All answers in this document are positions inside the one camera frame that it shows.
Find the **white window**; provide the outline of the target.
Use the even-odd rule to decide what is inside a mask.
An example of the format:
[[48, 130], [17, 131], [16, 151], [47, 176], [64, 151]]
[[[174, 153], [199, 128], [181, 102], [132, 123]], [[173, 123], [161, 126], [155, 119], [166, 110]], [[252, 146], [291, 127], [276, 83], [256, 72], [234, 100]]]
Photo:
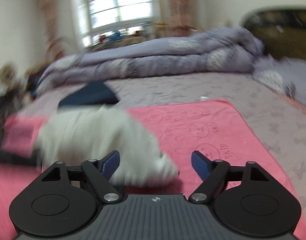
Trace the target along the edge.
[[158, 0], [72, 0], [83, 48], [135, 33], [151, 36], [160, 11]]

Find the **dark olive headboard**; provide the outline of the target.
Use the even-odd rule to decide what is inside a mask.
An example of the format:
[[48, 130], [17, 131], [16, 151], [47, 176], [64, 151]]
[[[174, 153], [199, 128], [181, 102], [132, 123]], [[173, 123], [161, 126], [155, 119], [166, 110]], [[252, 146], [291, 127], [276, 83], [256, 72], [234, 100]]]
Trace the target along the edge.
[[266, 55], [306, 60], [306, 7], [257, 9], [241, 25], [263, 42]]

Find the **purple bed sheet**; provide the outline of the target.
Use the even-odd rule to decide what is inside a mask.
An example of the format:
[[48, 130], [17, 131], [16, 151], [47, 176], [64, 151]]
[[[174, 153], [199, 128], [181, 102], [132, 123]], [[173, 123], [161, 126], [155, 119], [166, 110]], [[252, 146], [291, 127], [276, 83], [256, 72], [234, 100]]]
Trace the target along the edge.
[[190, 166], [198, 150], [233, 165], [253, 160], [296, 194], [306, 239], [306, 114], [248, 75], [197, 73], [107, 81], [159, 139], [180, 169], [171, 192], [189, 195], [200, 184]]

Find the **white desk fan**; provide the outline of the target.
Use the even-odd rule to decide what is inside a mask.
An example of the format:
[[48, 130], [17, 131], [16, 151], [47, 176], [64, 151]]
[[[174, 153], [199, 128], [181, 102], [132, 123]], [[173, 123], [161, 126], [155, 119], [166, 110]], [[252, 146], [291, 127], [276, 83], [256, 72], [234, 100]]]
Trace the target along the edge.
[[6, 63], [0, 69], [0, 85], [12, 90], [17, 80], [17, 70], [14, 64]]

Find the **purple patterned pillow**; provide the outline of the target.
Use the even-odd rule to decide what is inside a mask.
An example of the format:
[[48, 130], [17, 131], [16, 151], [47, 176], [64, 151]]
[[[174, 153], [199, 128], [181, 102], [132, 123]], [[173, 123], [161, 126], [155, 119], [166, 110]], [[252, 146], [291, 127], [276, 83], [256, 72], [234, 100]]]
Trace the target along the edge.
[[271, 56], [259, 58], [254, 63], [252, 77], [255, 81], [284, 94], [306, 106], [306, 61]]

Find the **white and navy zip jacket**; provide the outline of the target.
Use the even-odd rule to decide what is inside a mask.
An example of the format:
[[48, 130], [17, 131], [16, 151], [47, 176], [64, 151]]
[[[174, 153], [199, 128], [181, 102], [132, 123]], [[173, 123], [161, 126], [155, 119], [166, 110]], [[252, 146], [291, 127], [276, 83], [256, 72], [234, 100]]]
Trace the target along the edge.
[[113, 185], [164, 186], [179, 175], [157, 138], [118, 106], [63, 107], [41, 126], [34, 148], [44, 167], [56, 161], [75, 166], [117, 150], [120, 164], [110, 178]]

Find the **purple folded quilt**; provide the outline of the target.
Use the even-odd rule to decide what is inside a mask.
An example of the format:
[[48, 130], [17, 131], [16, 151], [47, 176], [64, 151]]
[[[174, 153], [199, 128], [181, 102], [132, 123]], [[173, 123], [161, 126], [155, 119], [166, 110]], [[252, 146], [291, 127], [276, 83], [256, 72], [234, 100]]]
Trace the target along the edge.
[[69, 83], [181, 75], [251, 73], [263, 43], [243, 27], [219, 27], [190, 37], [158, 38], [126, 47], [65, 56], [45, 70], [36, 94]]

